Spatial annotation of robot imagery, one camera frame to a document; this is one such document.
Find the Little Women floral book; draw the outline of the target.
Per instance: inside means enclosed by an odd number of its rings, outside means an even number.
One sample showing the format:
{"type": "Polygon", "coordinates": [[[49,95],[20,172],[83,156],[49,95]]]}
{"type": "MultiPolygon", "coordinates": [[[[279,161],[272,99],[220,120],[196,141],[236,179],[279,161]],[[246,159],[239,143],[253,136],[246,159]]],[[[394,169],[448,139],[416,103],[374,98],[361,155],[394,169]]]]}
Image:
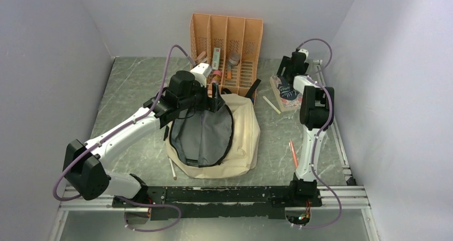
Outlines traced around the Little Women floral book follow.
{"type": "Polygon", "coordinates": [[[269,81],[280,111],[294,111],[300,108],[302,94],[292,89],[284,78],[281,79],[279,76],[272,75],[269,81]]]}

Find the beige canvas backpack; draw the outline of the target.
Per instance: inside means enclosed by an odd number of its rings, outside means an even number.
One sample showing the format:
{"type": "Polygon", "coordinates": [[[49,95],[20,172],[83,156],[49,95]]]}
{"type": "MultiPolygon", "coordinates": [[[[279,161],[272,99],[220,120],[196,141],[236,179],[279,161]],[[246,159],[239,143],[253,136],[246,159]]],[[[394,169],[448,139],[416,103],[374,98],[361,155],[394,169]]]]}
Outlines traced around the beige canvas backpack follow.
{"type": "Polygon", "coordinates": [[[255,80],[245,96],[222,94],[216,113],[196,111],[166,126],[164,141],[172,163],[188,177],[230,178],[257,165],[260,127],[252,102],[261,81],[255,80]]]}

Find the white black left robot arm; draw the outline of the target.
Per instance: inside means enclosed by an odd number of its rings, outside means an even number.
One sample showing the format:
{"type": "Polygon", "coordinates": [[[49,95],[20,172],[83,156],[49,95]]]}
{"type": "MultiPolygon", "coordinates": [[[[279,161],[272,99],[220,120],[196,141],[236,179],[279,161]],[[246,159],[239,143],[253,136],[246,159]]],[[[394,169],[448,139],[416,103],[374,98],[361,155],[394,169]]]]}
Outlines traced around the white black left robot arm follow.
{"type": "Polygon", "coordinates": [[[127,199],[133,206],[144,205],[148,199],[147,185],[136,175],[110,173],[105,170],[116,156],[143,136],[165,127],[180,118],[183,111],[217,112],[225,105],[217,84],[210,89],[194,71],[178,71],[167,87],[161,87],[132,116],[106,133],[67,145],[63,177],[85,200],[101,195],[127,199]]]}

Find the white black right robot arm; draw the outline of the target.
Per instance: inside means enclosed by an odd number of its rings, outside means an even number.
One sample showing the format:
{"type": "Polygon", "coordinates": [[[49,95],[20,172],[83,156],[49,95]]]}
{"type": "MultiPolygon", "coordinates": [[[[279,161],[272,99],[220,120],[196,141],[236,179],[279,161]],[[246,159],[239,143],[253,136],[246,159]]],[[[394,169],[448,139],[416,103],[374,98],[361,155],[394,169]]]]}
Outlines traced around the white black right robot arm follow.
{"type": "Polygon", "coordinates": [[[301,99],[299,118],[303,129],[303,150],[292,181],[295,187],[288,192],[288,199],[295,206],[316,195],[319,180],[316,169],[321,143],[334,120],[335,90],[306,74],[309,66],[307,57],[307,50],[297,49],[290,57],[282,58],[277,71],[281,82],[277,86],[280,98],[287,102],[301,99]]]}

